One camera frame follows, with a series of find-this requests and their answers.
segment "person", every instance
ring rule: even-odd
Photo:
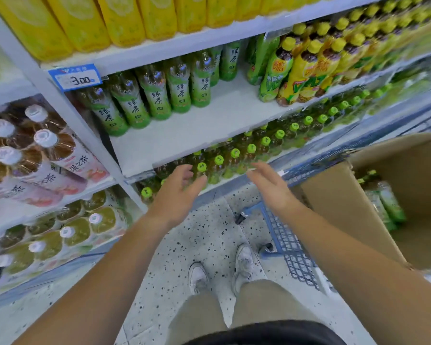
[[[297,200],[265,163],[247,176],[265,203],[307,248],[379,345],[431,345],[431,284],[423,276],[330,225]],[[149,211],[14,345],[112,345],[161,239],[180,224],[205,187],[206,176],[186,187],[190,165],[179,166]],[[168,345],[320,344],[344,342],[272,281],[251,281],[252,252],[236,255],[233,323],[224,324],[204,267],[189,271],[191,296],[170,324]]]

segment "pants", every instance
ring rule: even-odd
[[[322,323],[287,290],[269,280],[246,283],[236,300],[230,328],[279,320]],[[182,345],[203,335],[228,330],[219,300],[211,292],[193,295],[169,325],[166,345]]]

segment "right arm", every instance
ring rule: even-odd
[[[431,283],[329,224],[267,164],[254,166],[247,176],[265,203],[293,228],[375,342],[431,345]]]

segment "hand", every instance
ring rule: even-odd
[[[246,175],[257,186],[268,208],[276,216],[281,217],[304,207],[273,168],[264,162],[252,165],[255,170],[248,170]]]
[[[158,191],[145,215],[155,223],[160,223],[165,231],[164,234],[183,222],[196,197],[206,186],[207,176],[202,176],[184,189],[193,177],[191,169],[191,165],[178,166]]]

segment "green bottle cap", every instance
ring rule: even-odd
[[[363,90],[359,96],[363,99],[367,98],[368,96],[370,96],[370,91],[369,90]]]
[[[349,108],[350,103],[348,103],[346,100],[344,100],[343,102],[341,102],[338,107],[340,108],[340,110],[344,110],[346,108]]]
[[[216,156],[216,158],[214,158],[214,162],[216,163],[216,165],[220,166],[223,164],[223,156]]]
[[[270,145],[271,141],[272,140],[269,137],[263,137],[262,138],[262,145],[263,146],[268,146],[268,145]]]
[[[300,128],[300,125],[297,122],[294,122],[293,124],[290,125],[289,129],[293,132],[298,131],[298,129]]]
[[[388,92],[390,89],[392,88],[392,84],[386,84],[385,86],[383,86],[381,89],[382,91],[384,91],[385,93]]]
[[[141,191],[141,195],[144,199],[148,199],[153,195],[153,191],[150,188],[143,188]]]
[[[200,162],[196,168],[198,169],[198,172],[206,172],[208,167],[206,166],[206,163]]]
[[[239,149],[233,149],[232,152],[230,152],[231,157],[234,159],[239,157]]]
[[[329,109],[329,116],[334,116],[339,112],[338,108],[332,107]]]
[[[326,122],[326,121],[327,121],[327,115],[322,114],[322,115],[320,115],[320,116],[318,117],[318,122],[319,122],[319,123],[324,123],[324,122]]]
[[[381,98],[385,93],[382,90],[376,90],[374,92],[374,98]]]
[[[247,146],[247,153],[248,154],[253,154],[256,150],[257,150],[257,146],[255,146],[254,144],[249,144]]]
[[[311,123],[313,123],[313,117],[311,117],[311,116],[306,116],[306,117],[303,119],[303,123],[305,124],[305,126],[309,126],[309,125],[311,125]]]
[[[360,97],[358,97],[358,96],[353,97],[353,98],[351,99],[351,105],[353,105],[353,106],[355,106],[355,105],[357,105],[357,104],[360,104],[360,103],[361,103],[361,98],[360,98]]]
[[[283,130],[277,130],[275,133],[276,138],[283,139],[286,133]]]

